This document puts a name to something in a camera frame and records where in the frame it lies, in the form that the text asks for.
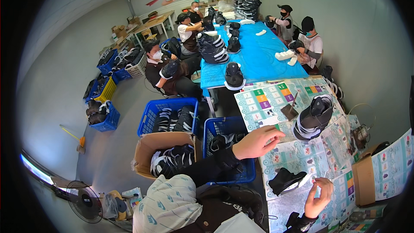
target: standing fan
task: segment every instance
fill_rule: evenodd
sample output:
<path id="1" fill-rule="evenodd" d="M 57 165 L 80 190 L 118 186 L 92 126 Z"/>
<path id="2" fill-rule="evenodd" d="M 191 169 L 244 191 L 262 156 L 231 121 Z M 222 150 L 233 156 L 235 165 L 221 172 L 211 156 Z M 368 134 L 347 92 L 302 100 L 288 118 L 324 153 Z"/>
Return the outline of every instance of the standing fan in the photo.
<path id="1" fill-rule="evenodd" d="M 69 205 L 79 218 L 92 224 L 101 221 L 101 201 L 92 189 L 83 182 L 71 181 L 67 191 Z"/>

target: open cardboard box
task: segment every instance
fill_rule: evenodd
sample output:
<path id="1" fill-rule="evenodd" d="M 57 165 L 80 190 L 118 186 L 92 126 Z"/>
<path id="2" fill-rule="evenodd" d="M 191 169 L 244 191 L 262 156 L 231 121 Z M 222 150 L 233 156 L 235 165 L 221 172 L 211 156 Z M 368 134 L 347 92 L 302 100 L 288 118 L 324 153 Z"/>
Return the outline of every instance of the open cardboard box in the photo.
<path id="1" fill-rule="evenodd" d="M 359 206 L 375 203 L 374 169 L 372 167 L 372 153 L 380 144 L 368 148 L 361 154 L 358 162 L 352 165 L 352 174 L 355 184 L 355 203 Z"/>
<path id="2" fill-rule="evenodd" d="M 144 134 L 135 149 L 135 171 L 143 177 L 156 179 L 150 172 L 151 158 L 157 149 L 169 149 L 174 146 L 190 144 L 194 147 L 195 162 L 203 157 L 201 142 L 189 132 L 155 132 Z"/>

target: blue tablecloth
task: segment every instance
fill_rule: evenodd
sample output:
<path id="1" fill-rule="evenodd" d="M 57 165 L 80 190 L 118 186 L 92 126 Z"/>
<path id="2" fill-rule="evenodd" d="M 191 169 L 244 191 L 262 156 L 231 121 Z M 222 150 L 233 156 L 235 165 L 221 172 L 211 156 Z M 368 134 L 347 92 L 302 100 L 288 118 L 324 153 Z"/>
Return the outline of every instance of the blue tablecloth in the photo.
<path id="1" fill-rule="evenodd" d="M 240 22 L 240 20 L 231 20 L 230 22 Z M 216 30 L 227 46 L 229 37 L 224 30 L 224 26 L 220 26 Z M 241 72 L 246 79 L 246 83 L 278 79 L 298 79 L 309 76 L 299 62 L 290 66 L 287 64 L 290 59 L 279 61 L 275 58 L 275 53 L 287 51 L 287 47 L 264 23 L 257 22 L 256 24 L 242 25 L 239 30 L 241 50 L 239 53 L 229 54 L 229 56 L 230 61 L 241 64 Z M 257 36 L 256 33 L 262 30 L 266 30 L 266 33 L 262 36 Z M 208 64 L 201 60 L 200 87 L 203 89 L 205 96 L 207 88 L 224 85 L 227 63 Z"/>

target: worker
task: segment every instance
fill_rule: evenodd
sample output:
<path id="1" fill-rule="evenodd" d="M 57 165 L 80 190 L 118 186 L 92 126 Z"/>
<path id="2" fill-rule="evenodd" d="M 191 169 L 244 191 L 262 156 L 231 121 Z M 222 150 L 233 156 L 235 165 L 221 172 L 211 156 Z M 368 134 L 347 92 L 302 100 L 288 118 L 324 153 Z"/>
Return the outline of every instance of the worker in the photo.
<path id="1" fill-rule="evenodd" d="M 176 55 L 162 51 L 159 40 L 146 40 L 143 46 L 147 53 L 145 77 L 154 88 L 162 88 L 167 95 L 185 95 L 201 101 L 202 90 L 190 79 L 201 69 L 200 58 L 193 56 L 180 61 Z"/>
<path id="2" fill-rule="evenodd" d="M 198 2 L 194 1 L 191 3 L 191 8 L 188 12 L 192 23 L 199 23 L 204 18 L 203 14 L 198 10 L 198 7 Z"/>
<path id="3" fill-rule="evenodd" d="M 275 22 L 272 32 L 287 46 L 292 41 L 294 30 L 293 19 L 290 15 L 293 9 L 290 5 L 278 5 L 278 7 L 280 8 L 280 17 L 270 16 L 269 20 Z"/>
<path id="4" fill-rule="evenodd" d="M 272 151 L 284 136 L 274 126 L 267 125 L 253 130 L 231 147 L 219 149 L 213 156 L 182 169 L 169 180 L 160 175 L 135 209 L 132 231 L 239 233 L 236 227 L 244 228 L 242 232 L 264 233 L 262 199 L 258 193 L 246 188 L 241 190 L 241 187 L 215 186 L 196 199 L 195 190 L 207 182 L 214 182 L 220 173 L 229 171 L 240 160 L 257 158 Z M 320 187 L 320 195 L 314 198 L 317 187 Z M 285 232 L 307 232 L 330 202 L 332 192 L 333 184 L 327 178 L 316 178 L 304 203 L 305 212 L 297 219 L 297 213 L 292 213 L 289 229 Z"/>
<path id="5" fill-rule="evenodd" d="M 183 44 L 181 47 L 181 54 L 193 55 L 198 53 L 197 32 L 203 30 L 202 22 L 194 24 L 190 19 L 190 12 L 179 14 L 176 23 L 179 25 L 180 40 Z"/>
<path id="6" fill-rule="evenodd" d="M 316 32 L 315 23 L 313 23 L 313 19 L 309 16 L 302 20 L 302 32 L 306 35 L 300 33 L 298 40 L 303 42 L 304 47 L 298 47 L 296 51 L 299 53 L 299 63 L 302 65 L 303 69 L 309 73 L 315 67 L 317 60 L 322 56 L 322 38 Z"/>

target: face mask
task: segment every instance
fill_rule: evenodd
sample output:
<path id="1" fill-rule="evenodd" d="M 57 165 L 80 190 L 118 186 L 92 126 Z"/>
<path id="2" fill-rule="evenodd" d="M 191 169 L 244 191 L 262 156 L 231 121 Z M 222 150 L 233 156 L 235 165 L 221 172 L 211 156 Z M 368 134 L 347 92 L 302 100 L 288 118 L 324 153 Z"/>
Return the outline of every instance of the face mask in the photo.
<path id="1" fill-rule="evenodd" d="M 157 51 L 154 55 L 152 55 L 153 59 L 160 60 L 161 59 L 161 50 Z"/>

